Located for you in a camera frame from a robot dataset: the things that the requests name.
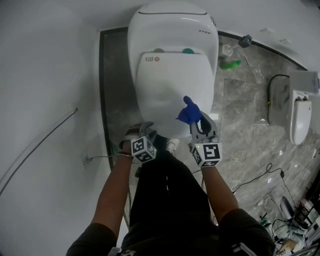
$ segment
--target blue cloth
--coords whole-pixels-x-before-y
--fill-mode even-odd
[[[183,101],[186,104],[186,107],[181,110],[177,119],[188,125],[192,123],[198,123],[202,117],[202,114],[197,104],[194,104],[191,98],[188,96],[184,96]]]

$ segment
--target marble floor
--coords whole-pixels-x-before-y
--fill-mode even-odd
[[[220,37],[219,40],[222,44],[232,46],[237,43],[228,37]],[[129,126],[143,119],[130,74],[127,32],[105,35],[104,43],[106,114],[109,137],[116,151]],[[294,146],[286,139],[283,128],[269,125],[267,86],[273,75],[288,74],[299,68],[254,45],[245,49],[236,48],[230,59],[241,60],[241,65],[229,70],[218,68],[212,85],[214,100],[211,116],[217,124],[223,145],[223,161],[217,168],[230,189],[234,190],[238,185],[263,174],[267,165],[272,163],[271,171],[283,169],[285,184],[297,205],[319,170],[320,157],[313,158],[313,153],[319,148],[320,137],[310,130],[305,142]],[[199,168],[189,153],[189,142],[190,138],[181,140],[174,155],[191,171],[195,171]],[[133,164],[130,175],[132,200],[138,182],[135,178],[138,167],[138,164]],[[195,177],[201,183],[201,172],[197,172]],[[293,206],[280,171],[268,173],[242,186],[235,196],[240,207],[256,219],[266,212],[271,221],[278,218],[280,212],[277,206],[281,196],[286,196]],[[264,197],[271,199],[273,205],[268,206],[266,203],[257,206],[258,201]],[[125,214],[129,214],[129,200]]]

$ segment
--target shirt sleeve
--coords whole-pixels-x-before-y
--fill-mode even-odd
[[[71,245],[66,256],[106,256],[116,244],[117,237],[110,228],[92,223]]]
[[[243,209],[232,210],[222,218],[219,239],[228,246],[244,243],[259,256],[271,256],[276,248],[268,231]]]

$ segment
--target wall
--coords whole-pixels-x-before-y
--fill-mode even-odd
[[[56,0],[100,30],[128,26],[137,8],[155,0]],[[320,71],[320,10],[300,0],[189,0],[206,9],[217,28],[237,35],[253,36],[310,70]],[[273,35],[260,30],[271,28]],[[279,40],[289,39],[285,46]]]
[[[0,178],[22,151],[66,113],[0,196],[4,256],[64,255],[93,216],[106,155],[97,30],[51,0],[0,1]]]

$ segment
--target marker cube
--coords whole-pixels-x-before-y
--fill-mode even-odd
[[[194,144],[191,154],[199,167],[216,166],[222,158],[221,143]]]
[[[156,158],[157,150],[146,136],[131,140],[131,154],[139,162],[146,163]]]

